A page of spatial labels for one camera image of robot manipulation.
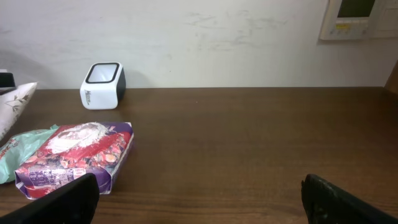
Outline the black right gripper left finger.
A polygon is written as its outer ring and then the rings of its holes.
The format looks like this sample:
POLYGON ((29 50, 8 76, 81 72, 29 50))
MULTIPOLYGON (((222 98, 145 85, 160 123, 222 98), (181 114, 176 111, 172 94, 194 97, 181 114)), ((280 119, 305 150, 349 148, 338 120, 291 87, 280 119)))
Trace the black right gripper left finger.
POLYGON ((91 223, 99 187, 94 174, 85 174, 46 196, 1 217, 1 223, 91 223))

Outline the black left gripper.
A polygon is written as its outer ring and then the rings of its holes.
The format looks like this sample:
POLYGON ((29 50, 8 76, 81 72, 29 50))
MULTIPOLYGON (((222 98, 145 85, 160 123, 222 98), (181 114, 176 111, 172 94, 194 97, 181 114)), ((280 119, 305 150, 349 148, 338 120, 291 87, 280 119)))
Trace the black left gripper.
POLYGON ((9 72, 0 74, 0 93, 8 93, 16 89, 14 75, 9 72))

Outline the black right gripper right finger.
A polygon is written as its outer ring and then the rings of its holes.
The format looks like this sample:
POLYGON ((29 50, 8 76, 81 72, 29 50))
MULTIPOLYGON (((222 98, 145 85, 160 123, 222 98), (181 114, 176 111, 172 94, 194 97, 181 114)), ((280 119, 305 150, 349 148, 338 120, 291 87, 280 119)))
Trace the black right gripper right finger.
POLYGON ((315 174, 302 181, 301 197, 309 224, 397 224, 397 218, 315 174))

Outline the red purple tissue pack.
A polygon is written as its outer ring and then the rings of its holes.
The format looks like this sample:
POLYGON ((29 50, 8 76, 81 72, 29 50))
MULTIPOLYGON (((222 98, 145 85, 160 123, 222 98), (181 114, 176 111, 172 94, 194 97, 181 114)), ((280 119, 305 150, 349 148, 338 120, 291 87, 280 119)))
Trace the red purple tissue pack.
POLYGON ((100 194, 110 194, 133 139, 129 122, 60 126, 15 170, 16 187, 35 200, 94 174, 100 194))

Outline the green wet wipes pack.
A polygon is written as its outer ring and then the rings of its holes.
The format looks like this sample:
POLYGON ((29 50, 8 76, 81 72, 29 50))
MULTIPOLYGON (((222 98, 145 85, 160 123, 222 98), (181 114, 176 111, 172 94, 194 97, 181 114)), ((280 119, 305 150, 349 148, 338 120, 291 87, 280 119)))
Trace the green wet wipes pack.
POLYGON ((49 129, 38 129, 11 137, 1 147, 1 184, 16 179, 14 171, 25 162, 58 129, 57 125, 49 129))

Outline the white barcode scanner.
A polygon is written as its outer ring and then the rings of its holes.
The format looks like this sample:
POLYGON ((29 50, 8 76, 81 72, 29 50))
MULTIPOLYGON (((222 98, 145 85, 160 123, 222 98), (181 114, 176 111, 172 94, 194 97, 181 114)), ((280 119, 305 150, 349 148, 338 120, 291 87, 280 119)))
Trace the white barcode scanner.
POLYGON ((88 110, 112 110, 123 99, 126 77, 119 62, 93 64, 80 87, 83 106, 88 110))

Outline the white cream tube gold cap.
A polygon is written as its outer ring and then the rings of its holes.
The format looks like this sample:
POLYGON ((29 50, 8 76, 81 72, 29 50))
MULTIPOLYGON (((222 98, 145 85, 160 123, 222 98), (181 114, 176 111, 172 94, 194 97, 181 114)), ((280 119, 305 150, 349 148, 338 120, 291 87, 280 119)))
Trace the white cream tube gold cap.
POLYGON ((1 95, 1 139, 12 128, 37 89, 37 82, 17 86, 1 95))

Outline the white wall control panel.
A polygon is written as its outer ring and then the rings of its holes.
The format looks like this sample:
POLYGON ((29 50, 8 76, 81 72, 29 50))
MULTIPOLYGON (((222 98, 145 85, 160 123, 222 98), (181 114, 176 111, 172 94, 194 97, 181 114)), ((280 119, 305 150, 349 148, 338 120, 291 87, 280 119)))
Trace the white wall control panel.
POLYGON ((397 37, 397 0, 329 0, 321 40, 397 37))

